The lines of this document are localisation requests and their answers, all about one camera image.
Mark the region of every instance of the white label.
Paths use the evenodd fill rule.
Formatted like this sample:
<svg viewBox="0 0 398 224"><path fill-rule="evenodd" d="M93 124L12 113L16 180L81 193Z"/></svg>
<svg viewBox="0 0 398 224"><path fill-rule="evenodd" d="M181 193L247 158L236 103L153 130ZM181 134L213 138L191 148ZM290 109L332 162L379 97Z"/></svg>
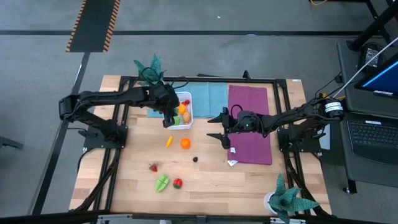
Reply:
<svg viewBox="0 0 398 224"><path fill-rule="evenodd" d="M379 91L379 90L375 90L374 93L380 93L380 94L384 94L384 95L393 95L393 93L385 92L385 91Z"/></svg>
<svg viewBox="0 0 398 224"><path fill-rule="evenodd" d="M334 103L328 103L327 105L325 105L326 108L329 108L331 106L341 106L340 102L334 102Z"/></svg>
<svg viewBox="0 0 398 224"><path fill-rule="evenodd" d="M378 125L381 125L381 122L378 122L378 121L365 121L366 122L366 124L378 124Z"/></svg>
<svg viewBox="0 0 398 224"><path fill-rule="evenodd" d="M341 106L332 106L332 107L330 107L330 108L327 108L327 109L325 110L325 112L327 113L327 112L333 111L333 110L343 110L343 108L342 108Z"/></svg>
<svg viewBox="0 0 398 224"><path fill-rule="evenodd" d="M233 166L238 163L238 161L226 161L230 166Z"/></svg>

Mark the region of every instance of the strawberry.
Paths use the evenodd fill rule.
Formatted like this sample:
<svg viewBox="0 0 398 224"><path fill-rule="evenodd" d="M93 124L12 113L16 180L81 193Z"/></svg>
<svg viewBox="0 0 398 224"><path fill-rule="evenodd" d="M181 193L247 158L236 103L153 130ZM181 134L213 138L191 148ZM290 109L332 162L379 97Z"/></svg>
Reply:
<svg viewBox="0 0 398 224"><path fill-rule="evenodd" d="M151 171L153 171L153 172L157 172L157 166L156 166L156 164L150 165L149 169L150 169Z"/></svg>

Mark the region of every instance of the white basket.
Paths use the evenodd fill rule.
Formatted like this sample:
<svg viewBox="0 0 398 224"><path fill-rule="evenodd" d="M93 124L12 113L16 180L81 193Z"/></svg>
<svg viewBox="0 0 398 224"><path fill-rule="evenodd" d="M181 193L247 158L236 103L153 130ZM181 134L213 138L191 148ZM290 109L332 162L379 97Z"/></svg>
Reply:
<svg viewBox="0 0 398 224"><path fill-rule="evenodd" d="M180 103L184 102L185 100L189 100L189 104L187 105L187 111L191 114L191 121L189 124L184 124L184 121L182 120L182 114L179 114L180 116L180 124L179 125L173 125L168 127L167 129L169 130L183 130L183 129L190 129L193 123L193 110L192 110L192 95L189 92L176 92L178 96L178 100Z"/></svg>

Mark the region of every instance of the gray carpet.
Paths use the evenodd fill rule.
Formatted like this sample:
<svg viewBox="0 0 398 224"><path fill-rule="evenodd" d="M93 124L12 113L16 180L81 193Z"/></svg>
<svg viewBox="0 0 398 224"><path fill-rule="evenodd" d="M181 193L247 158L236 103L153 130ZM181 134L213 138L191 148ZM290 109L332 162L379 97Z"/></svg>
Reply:
<svg viewBox="0 0 398 224"><path fill-rule="evenodd" d="M71 29L81 1L0 1L0 29ZM384 1L374 1L378 12ZM365 4L307 0L123 1L117 30L362 30L372 22ZM389 24L396 34L396 23ZM0 217L25 215L59 124L58 100L70 93L83 54L67 54L69 36L0 35L0 135L25 143L0 151ZM132 61L162 57L166 75L197 73L302 79L305 95L339 71L336 43L343 37L114 36L109 52L91 54L81 90L95 91L103 75L132 75ZM325 91L338 85L332 83ZM65 212L76 178L83 138L69 131L44 206ZM345 172L325 166L333 213L394 223L398 189L360 183L359 193L341 191Z"/></svg>

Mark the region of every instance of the orange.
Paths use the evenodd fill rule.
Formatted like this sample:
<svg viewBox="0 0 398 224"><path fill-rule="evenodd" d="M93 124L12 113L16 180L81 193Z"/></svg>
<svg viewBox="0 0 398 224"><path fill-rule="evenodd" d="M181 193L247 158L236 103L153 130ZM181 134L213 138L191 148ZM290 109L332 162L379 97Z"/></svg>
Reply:
<svg viewBox="0 0 398 224"><path fill-rule="evenodd" d="M180 106L178 106L178 113L184 114L185 112L187 112L187 106L181 103Z"/></svg>
<svg viewBox="0 0 398 224"><path fill-rule="evenodd" d="M181 147L183 149L189 149L189 147L191 147L191 141L187 138L181 139Z"/></svg>

